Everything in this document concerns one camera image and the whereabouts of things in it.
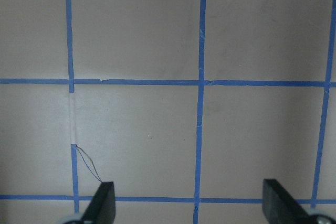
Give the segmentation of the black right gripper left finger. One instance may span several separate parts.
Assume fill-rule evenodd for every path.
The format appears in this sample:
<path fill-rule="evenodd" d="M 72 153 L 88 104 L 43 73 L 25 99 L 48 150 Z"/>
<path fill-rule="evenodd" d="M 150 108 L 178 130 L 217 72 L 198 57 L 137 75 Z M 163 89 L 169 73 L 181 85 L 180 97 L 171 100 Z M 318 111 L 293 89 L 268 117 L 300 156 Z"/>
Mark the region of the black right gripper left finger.
<path fill-rule="evenodd" d="M 113 224 L 116 216 L 115 203 L 114 183 L 102 182 L 80 218 L 80 223 Z"/>

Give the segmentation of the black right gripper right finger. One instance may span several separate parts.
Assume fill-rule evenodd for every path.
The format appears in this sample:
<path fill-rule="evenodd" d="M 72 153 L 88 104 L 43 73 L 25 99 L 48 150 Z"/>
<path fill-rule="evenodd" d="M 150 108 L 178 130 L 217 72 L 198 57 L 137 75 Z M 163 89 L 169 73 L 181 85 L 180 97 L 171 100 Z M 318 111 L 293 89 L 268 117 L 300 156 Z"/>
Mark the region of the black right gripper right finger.
<path fill-rule="evenodd" d="M 307 212 L 276 179 L 264 179 L 263 214 L 270 224 L 310 223 Z"/>

